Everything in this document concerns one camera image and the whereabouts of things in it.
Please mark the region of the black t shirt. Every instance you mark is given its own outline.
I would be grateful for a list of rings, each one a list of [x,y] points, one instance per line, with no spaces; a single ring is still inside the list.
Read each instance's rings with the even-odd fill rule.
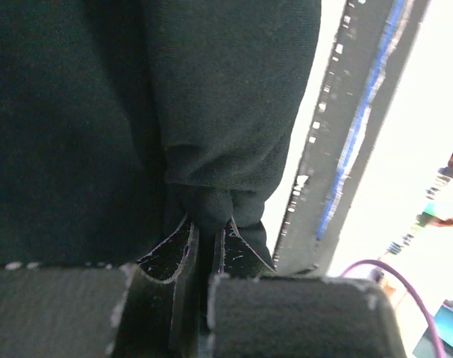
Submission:
[[[185,216],[265,261],[319,1],[0,1],[0,264],[141,261]]]

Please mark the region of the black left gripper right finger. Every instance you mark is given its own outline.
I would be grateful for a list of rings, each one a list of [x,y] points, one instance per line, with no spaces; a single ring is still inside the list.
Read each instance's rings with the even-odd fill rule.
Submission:
[[[215,239],[208,357],[405,357],[379,286],[344,277],[280,276],[230,220]]]

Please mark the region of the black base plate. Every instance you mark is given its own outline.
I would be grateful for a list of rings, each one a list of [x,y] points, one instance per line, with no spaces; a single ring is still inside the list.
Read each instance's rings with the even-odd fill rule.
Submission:
[[[279,274],[328,270],[427,6],[345,3],[273,253]]]

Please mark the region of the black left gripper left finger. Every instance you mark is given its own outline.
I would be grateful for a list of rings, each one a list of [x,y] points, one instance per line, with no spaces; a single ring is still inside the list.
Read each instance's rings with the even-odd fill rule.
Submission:
[[[189,217],[138,263],[0,266],[0,357],[196,357]]]

